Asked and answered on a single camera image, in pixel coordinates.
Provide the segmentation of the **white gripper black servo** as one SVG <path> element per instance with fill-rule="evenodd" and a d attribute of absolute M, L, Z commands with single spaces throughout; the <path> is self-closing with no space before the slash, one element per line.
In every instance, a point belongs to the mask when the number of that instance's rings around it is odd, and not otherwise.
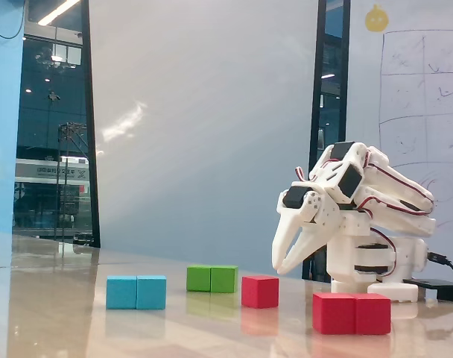
<path fill-rule="evenodd" d="M 340 228 L 339 207 L 325 193 L 310 181 L 294 181 L 280 193 L 280 219 L 271 247 L 272 266 L 279 274 L 290 272 L 326 245 Z"/>

